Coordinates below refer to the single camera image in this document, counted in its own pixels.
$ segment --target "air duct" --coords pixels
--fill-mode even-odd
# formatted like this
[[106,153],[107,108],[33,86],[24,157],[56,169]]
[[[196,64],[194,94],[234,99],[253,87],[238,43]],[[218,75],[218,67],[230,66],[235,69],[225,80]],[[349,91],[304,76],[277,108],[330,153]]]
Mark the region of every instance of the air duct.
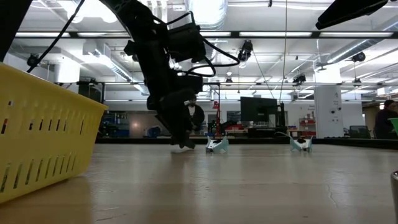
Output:
[[[202,30],[220,30],[224,26],[228,0],[185,0],[185,7],[193,12],[195,22]],[[206,57],[213,60],[216,56],[215,50],[207,45],[205,47]]]
[[[374,29],[374,31],[386,31],[386,32],[396,32],[398,31],[398,16],[394,16],[393,18],[389,19],[387,22],[383,23],[382,25],[378,26],[377,28]],[[303,63],[301,66],[297,67],[297,69],[300,69],[301,71],[307,70],[312,67],[319,67],[319,66],[325,66],[325,65],[330,65],[334,63],[338,63],[342,60],[345,60],[347,58],[350,58],[380,42],[382,42],[384,39],[367,39],[367,40],[356,40],[336,52],[328,55],[325,57],[322,57],[322,60],[318,57],[318,60],[320,60],[320,63],[317,63],[316,66],[312,62],[308,63]]]

